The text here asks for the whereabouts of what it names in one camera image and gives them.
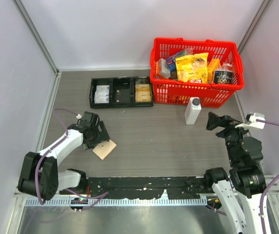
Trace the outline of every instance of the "bottle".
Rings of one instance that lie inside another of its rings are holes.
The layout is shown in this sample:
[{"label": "bottle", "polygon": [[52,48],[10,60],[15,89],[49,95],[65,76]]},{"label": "bottle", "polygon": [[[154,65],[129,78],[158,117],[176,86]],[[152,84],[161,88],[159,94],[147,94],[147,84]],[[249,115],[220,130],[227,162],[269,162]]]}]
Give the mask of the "bottle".
[{"label": "bottle", "polygon": [[189,99],[186,111],[185,121],[187,125],[194,124],[201,111],[200,99],[198,97],[191,97]]}]

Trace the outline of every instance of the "yellow snack bag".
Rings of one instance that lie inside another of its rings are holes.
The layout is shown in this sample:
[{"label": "yellow snack bag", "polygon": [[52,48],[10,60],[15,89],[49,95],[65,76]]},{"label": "yellow snack bag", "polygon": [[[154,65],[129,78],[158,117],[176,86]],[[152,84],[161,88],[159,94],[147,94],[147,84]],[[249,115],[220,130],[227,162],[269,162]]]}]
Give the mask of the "yellow snack bag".
[{"label": "yellow snack bag", "polygon": [[214,71],[217,68],[220,68],[221,62],[219,61],[219,58],[213,58],[211,62],[209,62],[209,65],[207,66],[207,83],[212,83],[214,78]]},{"label": "yellow snack bag", "polygon": [[183,82],[207,83],[208,53],[176,58],[177,79]]}]

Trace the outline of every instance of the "white wall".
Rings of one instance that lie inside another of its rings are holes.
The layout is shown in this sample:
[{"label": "white wall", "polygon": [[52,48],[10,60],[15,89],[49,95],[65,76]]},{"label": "white wall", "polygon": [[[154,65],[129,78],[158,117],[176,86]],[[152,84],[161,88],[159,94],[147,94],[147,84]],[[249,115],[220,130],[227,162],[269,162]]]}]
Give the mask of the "white wall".
[{"label": "white wall", "polygon": [[[242,52],[245,87],[239,92],[245,113],[279,122],[279,1],[273,1]],[[279,173],[279,128],[253,131],[262,141],[265,172]]]},{"label": "white wall", "polygon": [[0,234],[24,155],[34,150],[54,74],[16,7],[0,0]]},{"label": "white wall", "polygon": [[149,67],[156,37],[240,43],[261,0],[22,0],[60,69]]}]

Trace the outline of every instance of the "beige square object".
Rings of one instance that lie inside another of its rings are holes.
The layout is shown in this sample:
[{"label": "beige square object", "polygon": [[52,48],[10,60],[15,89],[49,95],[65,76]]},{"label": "beige square object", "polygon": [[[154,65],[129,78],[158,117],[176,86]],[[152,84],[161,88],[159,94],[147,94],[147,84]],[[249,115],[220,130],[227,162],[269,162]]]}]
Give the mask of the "beige square object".
[{"label": "beige square object", "polygon": [[105,157],[108,156],[108,154],[111,153],[111,151],[116,147],[116,144],[112,141],[104,141],[99,143],[94,149],[93,152],[101,158],[101,160],[104,160]]}]

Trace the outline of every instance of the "red basket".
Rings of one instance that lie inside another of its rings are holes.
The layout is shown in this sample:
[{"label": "red basket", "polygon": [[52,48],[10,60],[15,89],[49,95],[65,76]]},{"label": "red basket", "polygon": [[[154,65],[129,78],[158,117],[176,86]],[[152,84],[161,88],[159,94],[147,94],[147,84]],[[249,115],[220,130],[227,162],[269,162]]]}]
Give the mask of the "red basket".
[{"label": "red basket", "polygon": [[[221,64],[232,64],[233,84],[199,84],[170,79],[156,78],[156,62],[160,58],[168,58],[185,48],[193,48],[193,52],[208,52],[208,61],[220,59]],[[237,46],[228,41],[192,41],[182,38],[156,38],[150,56],[150,80],[153,84],[154,101],[156,103],[187,105],[190,97],[199,97],[204,107],[221,107],[236,90],[244,86],[243,66]]]}]

